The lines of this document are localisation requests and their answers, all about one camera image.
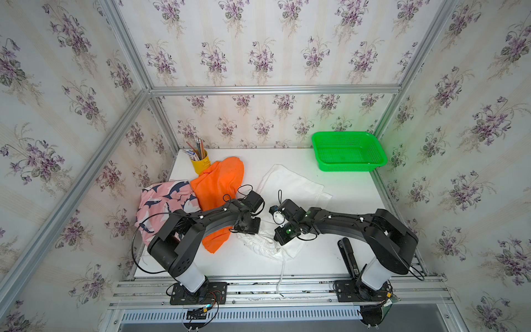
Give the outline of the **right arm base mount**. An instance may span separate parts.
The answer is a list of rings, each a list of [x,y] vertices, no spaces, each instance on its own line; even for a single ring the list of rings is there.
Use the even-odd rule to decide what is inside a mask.
[[[373,290],[362,282],[362,273],[366,266],[359,268],[349,239],[346,237],[340,239],[337,246],[351,277],[349,280],[333,282],[337,300],[339,302],[378,302],[380,305],[390,300],[393,290],[390,282],[385,282],[378,290]]]

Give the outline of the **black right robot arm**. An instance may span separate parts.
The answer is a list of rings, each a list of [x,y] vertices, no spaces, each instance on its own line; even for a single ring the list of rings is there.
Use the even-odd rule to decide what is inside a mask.
[[[378,291],[393,275],[408,275],[418,237],[385,209],[372,214],[331,212],[320,207],[304,209],[290,199],[269,208],[277,224],[274,240],[284,246],[300,235],[340,235],[359,239],[374,258],[361,271],[359,281]]]

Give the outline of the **white shorts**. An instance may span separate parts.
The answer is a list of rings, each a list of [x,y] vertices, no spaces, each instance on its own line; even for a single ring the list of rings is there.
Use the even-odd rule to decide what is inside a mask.
[[[297,219],[311,207],[325,208],[332,196],[322,184],[313,182],[282,165],[274,165],[262,178],[257,193],[268,210],[259,217],[261,224],[256,235],[237,238],[253,253],[282,264],[275,292],[280,294],[286,262],[300,254],[303,244],[297,237],[305,234],[295,225]]]

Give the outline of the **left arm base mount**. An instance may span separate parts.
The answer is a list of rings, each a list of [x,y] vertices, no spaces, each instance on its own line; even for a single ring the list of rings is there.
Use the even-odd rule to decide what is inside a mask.
[[[208,278],[194,292],[179,281],[167,289],[171,305],[225,304],[227,294],[227,282],[211,282]]]

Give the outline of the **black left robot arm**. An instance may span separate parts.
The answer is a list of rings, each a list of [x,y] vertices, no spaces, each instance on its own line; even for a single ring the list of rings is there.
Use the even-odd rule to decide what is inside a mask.
[[[176,210],[149,242],[147,251],[188,292],[205,292],[208,280],[194,263],[203,239],[228,227],[258,233],[264,207],[264,199],[252,190],[206,212]]]

